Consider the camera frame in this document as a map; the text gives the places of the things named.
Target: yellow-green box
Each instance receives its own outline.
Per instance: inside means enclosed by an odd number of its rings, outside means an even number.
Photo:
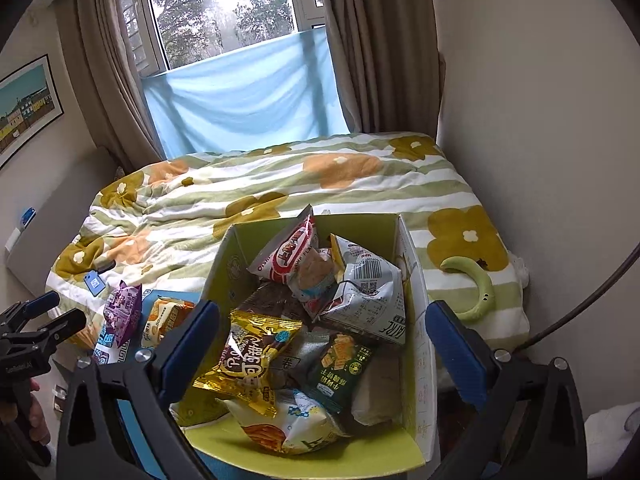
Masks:
[[[246,268],[290,219],[232,226],[220,245],[202,297],[220,308],[220,330],[200,369],[214,365],[226,341],[229,313],[258,285]],[[427,306],[422,267],[402,218],[395,214],[316,216],[321,245],[337,234],[386,258],[402,270],[406,306],[406,345],[402,358],[402,425],[363,428],[362,435],[299,455],[269,452],[253,443],[231,415],[185,428],[191,445],[223,462],[273,478],[351,479],[386,476],[430,463],[435,465],[436,366],[424,328]]]

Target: person's hand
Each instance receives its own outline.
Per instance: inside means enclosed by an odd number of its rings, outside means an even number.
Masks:
[[[31,379],[31,391],[37,392],[40,390],[40,385]],[[3,424],[13,422],[18,416],[18,408],[15,404],[9,404],[7,402],[0,401],[0,421]],[[44,413],[42,412],[42,406],[36,399],[35,395],[31,394],[31,409],[29,410],[29,422],[31,423],[31,429],[29,436],[34,442],[39,442],[43,445],[48,444],[51,440],[49,434],[49,428],[47,428],[47,421],[44,420]]]

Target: bedspread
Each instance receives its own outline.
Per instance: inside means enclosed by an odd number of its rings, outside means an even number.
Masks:
[[[439,269],[468,256],[488,272],[496,309],[472,327],[496,348],[522,342],[529,322],[522,288],[500,236],[471,188],[430,137],[407,132],[352,134],[244,153],[197,153],[131,173],[96,196],[78,236],[55,261],[47,289],[58,316],[78,307],[88,318],[76,342],[92,348],[108,291],[120,280],[143,288],[200,291],[226,229],[238,222],[316,214],[400,213],[411,232],[430,300],[454,311],[478,299],[466,275]],[[102,274],[96,298],[83,277]]]

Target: framed picture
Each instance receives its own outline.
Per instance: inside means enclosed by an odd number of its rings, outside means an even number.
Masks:
[[[46,54],[0,81],[0,168],[63,114]]]

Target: brown curtain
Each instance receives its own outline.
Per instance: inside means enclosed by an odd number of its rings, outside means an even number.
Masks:
[[[322,2],[350,130],[406,130],[435,138],[440,73],[433,1]]]
[[[66,69],[95,144],[126,171],[164,160],[123,39],[120,0],[56,0],[55,10]]]

